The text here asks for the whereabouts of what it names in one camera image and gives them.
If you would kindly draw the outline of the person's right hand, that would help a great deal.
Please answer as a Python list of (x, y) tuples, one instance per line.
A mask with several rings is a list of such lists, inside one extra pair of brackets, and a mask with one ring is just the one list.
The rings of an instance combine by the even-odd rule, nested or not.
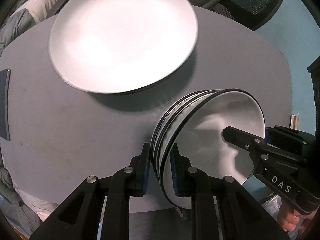
[(301, 219), (307, 218), (307, 216), (300, 214), (285, 201), (282, 201), (277, 215), (277, 222), (284, 231), (291, 232), (295, 230)]

